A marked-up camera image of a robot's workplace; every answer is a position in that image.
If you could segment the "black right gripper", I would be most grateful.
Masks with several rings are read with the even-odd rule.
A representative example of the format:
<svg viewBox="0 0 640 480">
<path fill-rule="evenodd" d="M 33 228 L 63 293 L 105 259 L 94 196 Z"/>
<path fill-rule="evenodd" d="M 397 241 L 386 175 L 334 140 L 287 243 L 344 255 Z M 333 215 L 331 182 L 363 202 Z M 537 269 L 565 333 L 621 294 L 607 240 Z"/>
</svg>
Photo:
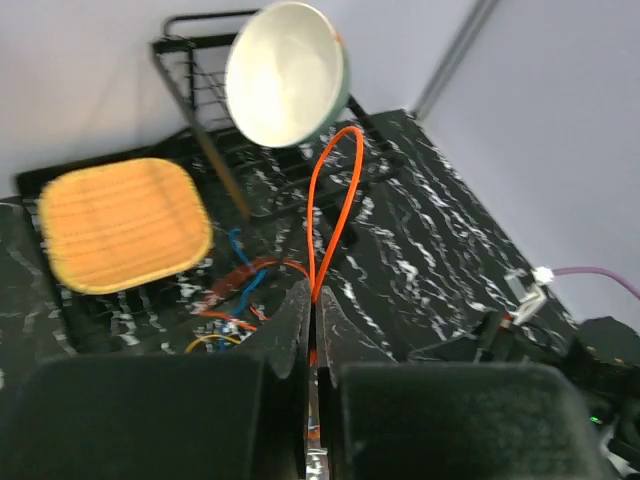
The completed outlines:
<svg viewBox="0 0 640 480">
<path fill-rule="evenodd" d="M 563 348 L 551 330 L 536 323 L 515 323 L 501 311 L 486 312 L 471 328 L 448 340 L 411 351 L 411 363 L 526 363 L 558 365 Z"/>
</svg>

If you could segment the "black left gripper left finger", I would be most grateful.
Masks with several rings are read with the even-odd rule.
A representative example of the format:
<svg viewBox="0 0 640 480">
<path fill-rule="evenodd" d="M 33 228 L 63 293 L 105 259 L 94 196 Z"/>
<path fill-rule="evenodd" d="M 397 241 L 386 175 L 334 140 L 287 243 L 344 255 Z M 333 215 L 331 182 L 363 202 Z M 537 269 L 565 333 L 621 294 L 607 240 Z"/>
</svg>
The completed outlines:
<svg viewBox="0 0 640 480">
<path fill-rule="evenodd" d="M 288 290 L 276 313 L 219 358 L 221 479 L 305 476 L 311 290 Z"/>
</svg>

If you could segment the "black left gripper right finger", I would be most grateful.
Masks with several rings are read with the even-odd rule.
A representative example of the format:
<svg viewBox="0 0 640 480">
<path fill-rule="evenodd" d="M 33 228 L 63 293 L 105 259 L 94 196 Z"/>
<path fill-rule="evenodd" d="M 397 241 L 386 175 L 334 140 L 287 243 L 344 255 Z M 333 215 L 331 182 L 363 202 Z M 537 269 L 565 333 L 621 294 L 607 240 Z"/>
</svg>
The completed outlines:
<svg viewBox="0 0 640 480">
<path fill-rule="evenodd" d="M 317 393 L 320 443 L 327 450 L 330 479 L 339 479 L 342 453 L 340 371 L 351 363 L 396 363 L 344 313 L 330 287 L 315 304 Z"/>
</svg>

